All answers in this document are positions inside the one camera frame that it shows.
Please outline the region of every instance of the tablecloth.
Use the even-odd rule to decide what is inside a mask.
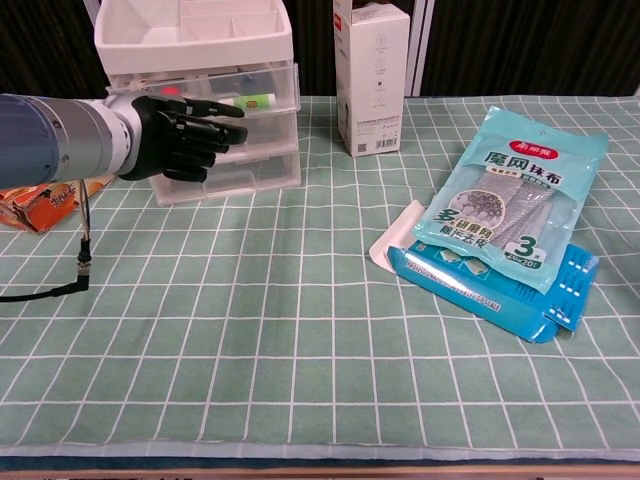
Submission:
[[[573,336],[527,344],[375,266],[491,105],[611,142],[573,242],[600,257]],[[400,152],[349,157],[303,98],[303,185],[92,201],[92,287],[0,307],[1,455],[640,460],[638,98],[407,99]],[[80,225],[0,229],[0,290],[75,275]]]

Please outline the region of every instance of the black cable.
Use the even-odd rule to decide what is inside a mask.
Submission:
[[[84,210],[87,219],[87,231],[91,232],[91,209],[89,206],[89,195],[87,194],[87,186],[81,181],[82,195],[79,208]],[[89,290],[89,274],[91,270],[91,237],[84,236],[80,240],[80,252],[78,253],[78,275],[76,281],[63,285],[61,287],[52,288],[45,292],[32,293],[29,295],[10,295],[0,296],[0,303],[18,303],[28,302],[31,300],[40,300],[43,298],[61,297],[63,295],[71,295],[72,293],[85,292]]]

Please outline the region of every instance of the robotic hand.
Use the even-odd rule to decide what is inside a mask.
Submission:
[[[111,173],[204,182],[216,154],[246,141],[243,127],[210,120],[242,109],[146,93],[106,100],[0,95],[0,189]]]

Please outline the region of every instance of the white plastic drawer organizer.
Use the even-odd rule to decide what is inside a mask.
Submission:
[[[281,0],[103,0],[95,43],[111,92],[259,99],[243,119],[216,118],[249,135],[204,184],[151,179],[160,205],[300,184],[298,71]]]

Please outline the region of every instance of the blue package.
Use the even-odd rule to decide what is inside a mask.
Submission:
[[[491,107],[413,234],[546,293],[607,145]]]
[[[400,277],[532,343],[551,341],[560,327],[576,331],[598,268],[597,257],[569,245],[556,281],[542,294],[477,258],[420,241],[390,246],[387,256]]]

